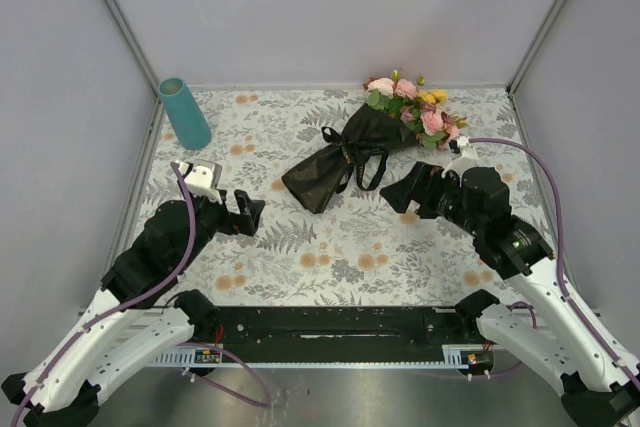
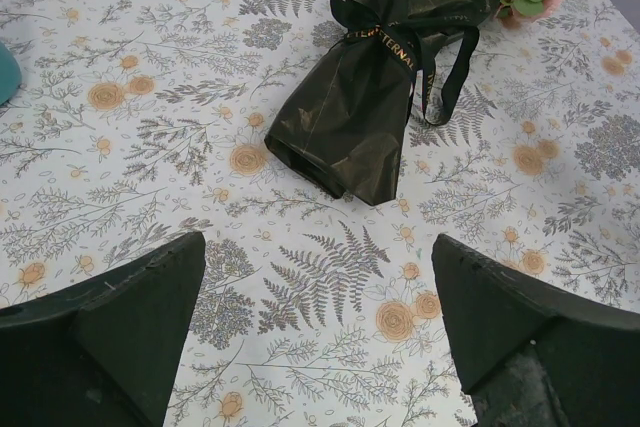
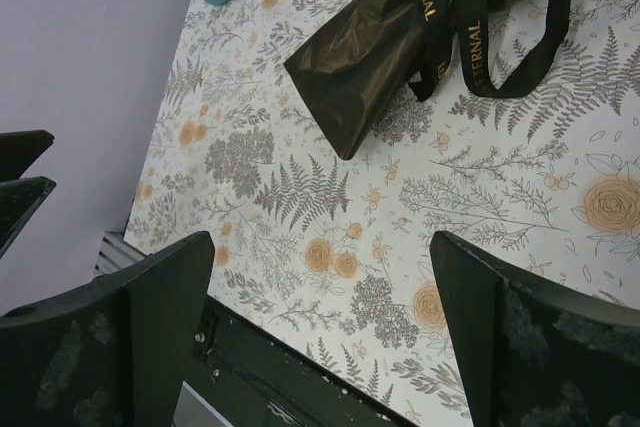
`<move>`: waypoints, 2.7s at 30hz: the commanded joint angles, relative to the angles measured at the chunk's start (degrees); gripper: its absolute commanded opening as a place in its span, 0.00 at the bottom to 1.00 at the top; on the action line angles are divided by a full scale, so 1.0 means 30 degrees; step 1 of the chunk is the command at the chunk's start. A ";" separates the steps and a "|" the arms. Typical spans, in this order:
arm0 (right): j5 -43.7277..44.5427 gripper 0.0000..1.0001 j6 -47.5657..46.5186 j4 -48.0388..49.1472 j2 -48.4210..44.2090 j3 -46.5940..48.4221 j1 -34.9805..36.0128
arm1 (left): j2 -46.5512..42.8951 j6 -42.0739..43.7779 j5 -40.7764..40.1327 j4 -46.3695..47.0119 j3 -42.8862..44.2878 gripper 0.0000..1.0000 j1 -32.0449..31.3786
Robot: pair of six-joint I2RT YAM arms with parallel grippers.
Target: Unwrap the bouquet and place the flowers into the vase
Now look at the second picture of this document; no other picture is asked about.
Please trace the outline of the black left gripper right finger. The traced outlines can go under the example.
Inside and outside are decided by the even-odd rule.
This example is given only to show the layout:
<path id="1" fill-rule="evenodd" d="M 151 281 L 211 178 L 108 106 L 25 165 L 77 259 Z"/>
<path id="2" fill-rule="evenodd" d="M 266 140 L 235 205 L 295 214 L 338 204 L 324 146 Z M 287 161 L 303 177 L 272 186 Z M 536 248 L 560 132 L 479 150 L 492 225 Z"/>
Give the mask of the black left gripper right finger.
<path id="1" fill-rule="evenodd" d="M 508 268 L 444 234 L 432 264 L 477 425 L 638 425 L 638 314 Z"/>

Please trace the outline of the black printed ribbon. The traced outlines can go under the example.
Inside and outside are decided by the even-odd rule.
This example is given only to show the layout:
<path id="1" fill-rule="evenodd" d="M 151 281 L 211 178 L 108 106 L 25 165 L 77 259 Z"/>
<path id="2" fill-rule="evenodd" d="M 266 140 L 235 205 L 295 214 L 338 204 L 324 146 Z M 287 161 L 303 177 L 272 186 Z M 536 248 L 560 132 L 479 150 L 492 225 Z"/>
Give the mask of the black printed ribbon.
<path id="1" fill-rule="evenodd" d="M 434 78 L 436 75 L 436 53 L 420 36 L 431 27 L 458 27 L 462 40 L 456 61 L 441 88 L 441 108 L 433 120 L 426 123 L 443 126 L 451 119 L 458 98 L 470 71 L 471 57 L 479 42 L 479 29 L 464 15 L 426 17 L 404 21 L 384 22 L 368 6 L 355 0 L 330 0 L 334 19 L 347 33 L 344 41 L 354 43 L 375 38 L 391 53 L 391 57 L 402 66 L 412 83 L 418 73 L 422 74 L 421 109 L 427 114 Z"/>

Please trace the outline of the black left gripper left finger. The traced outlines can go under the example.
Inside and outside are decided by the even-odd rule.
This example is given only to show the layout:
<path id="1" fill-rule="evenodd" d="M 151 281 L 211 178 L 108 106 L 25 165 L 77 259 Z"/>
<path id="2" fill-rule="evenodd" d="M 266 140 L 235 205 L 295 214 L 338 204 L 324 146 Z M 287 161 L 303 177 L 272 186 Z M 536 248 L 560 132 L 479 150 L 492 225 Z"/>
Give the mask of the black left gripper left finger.
<path id="1" fill-rule="evenodd" d="M 163 425 L 205 266 L 192 232 L 3 308 L 2 425 Z"/>

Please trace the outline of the black wrapping paper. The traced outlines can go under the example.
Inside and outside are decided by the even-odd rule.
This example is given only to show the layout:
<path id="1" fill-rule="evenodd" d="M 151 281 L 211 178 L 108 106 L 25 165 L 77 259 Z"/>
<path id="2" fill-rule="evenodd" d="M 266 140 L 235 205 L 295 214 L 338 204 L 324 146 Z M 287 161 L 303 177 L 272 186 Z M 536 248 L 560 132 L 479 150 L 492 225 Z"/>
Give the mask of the black wrapping paper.
<path id="1" fill-rule="evenodd" d="M 499 0 L 355 0 L 382 21 L 464 15 L 478 29 Z M 458 27 L 420 36 L 436 53 L 425 120 L 441 108 L 441 88 L 459 53 Z M 377 206 L 396 196 L 406 124 L 421 107 L 422 74 L 412 83 L 375 39 L 337 42 L 307 74 L 275 117 L 265 143 L 286 166 L 334 198 L 351 194 Z"/>

